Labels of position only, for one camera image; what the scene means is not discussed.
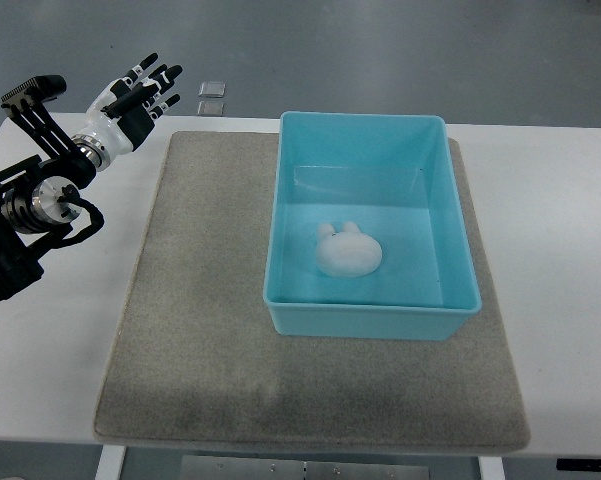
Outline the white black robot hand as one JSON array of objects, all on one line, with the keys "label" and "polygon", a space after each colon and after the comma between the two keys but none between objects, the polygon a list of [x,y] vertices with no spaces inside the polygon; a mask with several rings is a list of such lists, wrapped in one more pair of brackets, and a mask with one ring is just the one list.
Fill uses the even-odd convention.
[{"label": "white black robot hand", "polygon": [[113,80],[86,112],[86,124],[73,141],[95,157],[103,169],[116,157],[137,150],[157,120],[179,100],[171,89],[183,71],[180,65],[157,63],[152,53]]}]

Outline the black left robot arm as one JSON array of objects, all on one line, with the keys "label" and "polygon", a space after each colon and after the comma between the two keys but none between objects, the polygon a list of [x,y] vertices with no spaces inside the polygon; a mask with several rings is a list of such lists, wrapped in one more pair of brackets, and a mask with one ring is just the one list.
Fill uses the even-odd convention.
[{"label": "black left robot arm", "polygon": [[47,154],[0,171],[0,301],[40,280],[41,258],[79,244],[105,223],[81,190],[96,176],[88,150],[53,120],[46,102],[66,90],[60,75],[35,76],[1,98],[8,118]]}]

